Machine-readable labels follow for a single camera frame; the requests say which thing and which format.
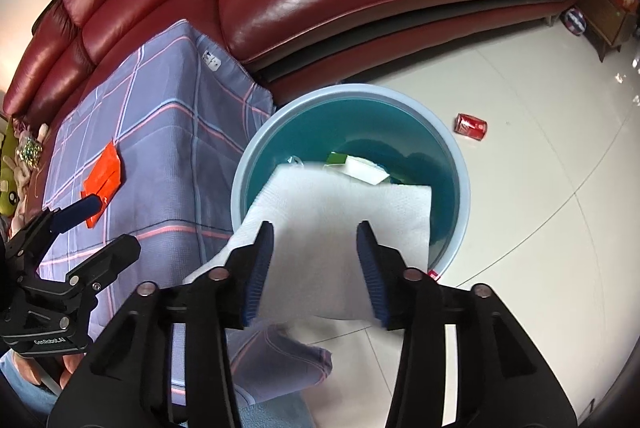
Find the plush toy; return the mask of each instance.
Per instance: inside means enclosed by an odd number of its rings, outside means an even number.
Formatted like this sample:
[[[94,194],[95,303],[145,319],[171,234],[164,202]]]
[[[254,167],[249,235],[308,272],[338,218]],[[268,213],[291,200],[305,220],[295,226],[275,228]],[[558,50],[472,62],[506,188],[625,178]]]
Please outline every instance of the plush toy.
[[[34,139],[31,136],[29,127],[23,128],[18,133],[17,146],[15,147],[13,158],[9,157],[9,155],[4,155],[4,149],[2,150],[2,163],[13,171],[15,191],[18,197],[14,217],[11,221],[12,236],[24,227],[24,212],[27,205],[26,196],[29,181],[31,180],[31,172],[38,166],[42,153],[42,143],[48,132],[49,127],[43,124],[38,130],[38,137]]]
[[[10,217],[18,204],[18,188],[15,182],[14,169],[4,158],[14,159],[18,140],[14,135],[12,120],[6,126],[6,135],[2,140],[2,161],[0,163],[0,215]]]

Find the blue plastic basin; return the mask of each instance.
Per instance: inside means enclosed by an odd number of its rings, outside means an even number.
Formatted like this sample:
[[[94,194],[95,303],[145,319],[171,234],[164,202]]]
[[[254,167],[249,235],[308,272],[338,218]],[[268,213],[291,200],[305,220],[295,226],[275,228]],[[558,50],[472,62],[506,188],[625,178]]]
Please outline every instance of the blue plastic basin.
[[[331,152],[365,157],[404,183],[431,186],[429,267],[441,275],[458,252],[468,221],[465,161],[449,129],[430,110],[401,93],[370,84],[306,94],[258,130],[234,178],[234,231],[276,166],[290,156],[324,162]]]

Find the green toy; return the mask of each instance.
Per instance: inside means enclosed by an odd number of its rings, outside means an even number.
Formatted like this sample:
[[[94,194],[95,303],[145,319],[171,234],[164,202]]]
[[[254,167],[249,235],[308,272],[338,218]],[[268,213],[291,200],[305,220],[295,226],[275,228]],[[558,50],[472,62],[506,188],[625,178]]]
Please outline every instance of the green toy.
[[[6,126],[6,135],[2,140],[2,162],[0,163],[0,215],[10,217],[14,214],[18,205],[18,186],[14,179],[14,170],[4,162],[4,156],[13,159],[18,140],[14,135],[14,125],[9,119]]]

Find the blanket tag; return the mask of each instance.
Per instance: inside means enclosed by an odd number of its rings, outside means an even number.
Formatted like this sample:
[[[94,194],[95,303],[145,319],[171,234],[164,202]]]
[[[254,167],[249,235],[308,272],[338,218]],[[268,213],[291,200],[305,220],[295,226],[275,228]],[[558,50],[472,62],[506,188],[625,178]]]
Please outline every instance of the blanket tag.
[[[219,69],[220,65],[222,64],[222,62],[208,50],[204,51],[202,59],[213,72]]]

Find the blue gripper pad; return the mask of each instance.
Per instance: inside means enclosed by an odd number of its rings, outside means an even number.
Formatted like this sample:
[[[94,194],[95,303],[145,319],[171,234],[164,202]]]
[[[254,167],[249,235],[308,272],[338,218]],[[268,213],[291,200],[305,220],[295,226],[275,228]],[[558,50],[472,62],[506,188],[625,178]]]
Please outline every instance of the blue gripper pad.
[[[257,249],[254,268],[246,282],[244,288],[244,310],[242,311],[242,323],[244,326],[251,324],[258,314],[260,297],[264,288],[264,281],[267,278],[271,255],[273,254],[273,226],[263,222],[254,241],[254,248]]]
[[[52,233],[66,233],[71,228],[83,223],[87,218],[100,211],[102,202],[98,195],[87,195],[84,199],[68,205],[65,209],[55,212],[51,220]]]
[[[380,248],[376,237],[371,230],[369,222],[358,225],[356,232],[356,248],[362,267],[364,281],[369,291],[369,299],[373,307],[374,316],[382,322],[383,327],[389,323],[388,300],[386,298],[385,284],[376,264],[375,252]]]

